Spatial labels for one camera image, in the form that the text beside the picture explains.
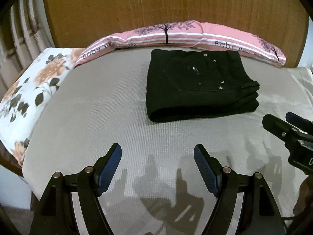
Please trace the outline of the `person's right hand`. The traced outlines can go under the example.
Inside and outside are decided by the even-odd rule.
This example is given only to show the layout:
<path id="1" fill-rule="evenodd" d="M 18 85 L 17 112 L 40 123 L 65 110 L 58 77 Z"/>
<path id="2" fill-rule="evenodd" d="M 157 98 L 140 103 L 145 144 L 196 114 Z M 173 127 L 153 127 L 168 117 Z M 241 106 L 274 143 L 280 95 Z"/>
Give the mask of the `person's right hand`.
<path id="1" fill-rule="evenodd" d="M 293 208 L 295 216 L 302 213 L 307 207 L 312 207 L 313 178 L 310 174 L 300 185 L 299 197 Z"/>

